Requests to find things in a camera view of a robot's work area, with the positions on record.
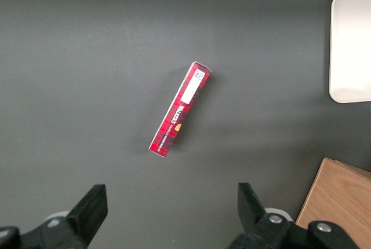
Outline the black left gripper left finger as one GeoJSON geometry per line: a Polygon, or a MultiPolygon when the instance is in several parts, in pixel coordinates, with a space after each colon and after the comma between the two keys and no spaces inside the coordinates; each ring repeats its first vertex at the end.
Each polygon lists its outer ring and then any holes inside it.
{"type": "Polygon", "coordinates": [[[66,216],[23,234],[15,226],[1,227],[1,248],[88,248],[107,214],[106,186],[96,184],[66,216]]]}

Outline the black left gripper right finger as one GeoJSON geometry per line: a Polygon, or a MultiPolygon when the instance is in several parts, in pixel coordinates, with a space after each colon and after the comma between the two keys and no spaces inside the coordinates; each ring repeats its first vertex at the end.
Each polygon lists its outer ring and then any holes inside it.
{"type": "Polygon", "coordinates": [[[268,213],[248,183],[238,184],[238,215],[244,233],[228,248],[358,248],[337,224],[312,221],[297,226],[279,213],[268,213]]]}

